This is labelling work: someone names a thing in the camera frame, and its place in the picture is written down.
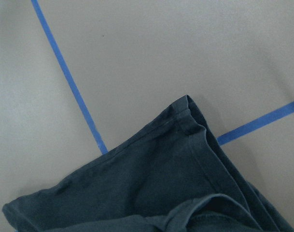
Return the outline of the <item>black t-shirt with logo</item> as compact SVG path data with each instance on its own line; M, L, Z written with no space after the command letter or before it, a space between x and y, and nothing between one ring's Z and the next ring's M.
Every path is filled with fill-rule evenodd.
M107 154L2 209L20 232L291 232L189 96Z

